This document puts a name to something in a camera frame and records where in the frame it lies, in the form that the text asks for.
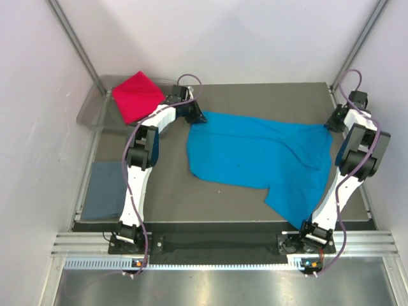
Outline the bright blue t-shirt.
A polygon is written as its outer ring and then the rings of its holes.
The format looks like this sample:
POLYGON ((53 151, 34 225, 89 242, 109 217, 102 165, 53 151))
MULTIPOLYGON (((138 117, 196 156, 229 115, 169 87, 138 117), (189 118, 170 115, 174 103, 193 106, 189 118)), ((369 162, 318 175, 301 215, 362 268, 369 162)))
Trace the bright blue t-shirt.
POLYGON ((300 228, 328 183, 333 138, 327 128, 215 112, 205 117, 187 138, 191 173, 209 182, 266 189, 265 203, 300 228))

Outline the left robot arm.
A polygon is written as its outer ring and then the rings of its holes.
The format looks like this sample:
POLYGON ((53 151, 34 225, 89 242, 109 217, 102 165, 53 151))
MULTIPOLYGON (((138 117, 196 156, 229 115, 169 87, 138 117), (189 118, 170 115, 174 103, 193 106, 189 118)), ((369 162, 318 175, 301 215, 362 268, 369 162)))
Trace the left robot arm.
POLYGON ((159 134, 178 118, 189 124, 204 124, 194 89, 174 85, 164 102, 148 116, 140 119, 131 132, 122 156, 122 172, 126 187, 124 208, 111 244, 134 254, 146 250, 147 230, 143 224, 143 206, 147 183, 159 158, 159 134))

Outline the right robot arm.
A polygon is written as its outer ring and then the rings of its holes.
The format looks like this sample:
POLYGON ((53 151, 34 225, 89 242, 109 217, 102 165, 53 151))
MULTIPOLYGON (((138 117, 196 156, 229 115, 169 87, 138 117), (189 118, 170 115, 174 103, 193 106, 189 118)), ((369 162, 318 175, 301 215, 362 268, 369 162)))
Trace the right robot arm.
POLYGON ((336 106, 325 124, 330 131, 346 131, 347 135, 335 159, 337 170, 330 189, 320 207, 302 223, 297 242, 305 252, 324 249, 332 242, 342 209, 354 191, 377 172, 391 140, 367 110, 366 92, 353 90, 346 101, 336 106))

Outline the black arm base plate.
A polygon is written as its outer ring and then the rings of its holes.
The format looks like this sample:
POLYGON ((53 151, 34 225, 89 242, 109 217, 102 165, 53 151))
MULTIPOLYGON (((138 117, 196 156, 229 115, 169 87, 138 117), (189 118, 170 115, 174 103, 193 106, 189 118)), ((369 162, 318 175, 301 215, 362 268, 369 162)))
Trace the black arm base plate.
POLYGON ((115 255, 144 254, 162 255, 175 251, 265 251, 269 254, 296 254, 316 252, 322 247, 327 253, 334 253, 333 242, 319 244, 301 238, 297 232, 214 232, 214 233, 152 233, 146 242, 142 235, 135 241, 118 235, 110 237, 108 253, 115 255))

